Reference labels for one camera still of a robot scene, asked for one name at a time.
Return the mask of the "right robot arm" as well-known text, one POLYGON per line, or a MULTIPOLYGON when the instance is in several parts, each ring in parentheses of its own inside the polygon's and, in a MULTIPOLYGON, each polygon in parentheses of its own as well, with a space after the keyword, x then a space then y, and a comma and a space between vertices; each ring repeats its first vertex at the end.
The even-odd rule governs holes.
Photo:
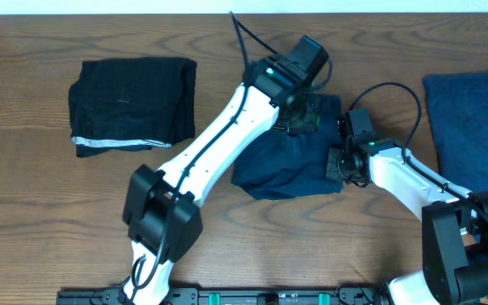
POLYGON ((466 304, 488 297, 488 191, 451 183, 393 138, 347 136, 326 175, 388 191, 421 223, 422 269, 391 280, 392 304, 466 304))

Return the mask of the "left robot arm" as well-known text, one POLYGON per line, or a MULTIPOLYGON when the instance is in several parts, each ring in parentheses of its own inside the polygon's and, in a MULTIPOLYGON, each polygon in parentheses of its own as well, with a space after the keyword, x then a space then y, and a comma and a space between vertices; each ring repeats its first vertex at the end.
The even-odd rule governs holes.
POLYGON ((176 157, 131 176, 122 219, 133 251, 125 304, 159 304, 174 264, 202 232, 201 209, 220 176, 255 139, 276 125, 308 132, 303 97, 328 58, 271 55, 250 64, 220 115, 176 157))

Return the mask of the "dark blue shorts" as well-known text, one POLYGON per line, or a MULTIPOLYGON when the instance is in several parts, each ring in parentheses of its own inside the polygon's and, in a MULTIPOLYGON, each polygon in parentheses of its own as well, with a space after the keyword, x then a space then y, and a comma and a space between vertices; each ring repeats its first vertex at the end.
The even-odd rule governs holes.
POLYGON ((313 133, 288 136, 269 130, 234 162, 231 183, 256 200, 285 200, 339 193, 340 180, 325 177, 329 149, 341 145, 337 95, 320 95, 319 126, 313 133))

